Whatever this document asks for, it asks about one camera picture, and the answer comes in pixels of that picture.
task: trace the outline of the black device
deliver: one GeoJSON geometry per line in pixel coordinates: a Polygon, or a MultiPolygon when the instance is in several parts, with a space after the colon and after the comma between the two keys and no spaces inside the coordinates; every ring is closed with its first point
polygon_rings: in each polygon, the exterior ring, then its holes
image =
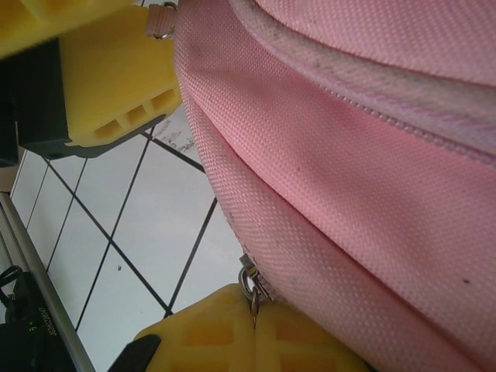
{"type": "Polygon", "coordinates": [[[76,371],[34,276],[10,267],[0,275],[0,291],[7,308],[0,325],[0,371],[76,371]],[[12,281],[13,294],[6,296],[1,289],[12,281]]]}

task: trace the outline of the yellow foam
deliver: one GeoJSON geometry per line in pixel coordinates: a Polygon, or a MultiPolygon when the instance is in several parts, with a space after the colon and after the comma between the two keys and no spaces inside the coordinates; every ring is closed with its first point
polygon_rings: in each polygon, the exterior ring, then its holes
{"type": "Polygon", "coordinates": [[[260,307],[257,327],[238,284],[152,325],[161,344],[146,372],[367,372],[340,341],[286,305],[260,307]]]}
{"type": "Polygon", "coordinates": [[[60,36],[69,145],[112,143],[180,105],[173,42],[146,37],[147,16],[130,5],[60,36]]]}
{"type": "Polygon", "coordinates": [[[109,14],[132,0],[0,0],[0,58],[109,14]]]}

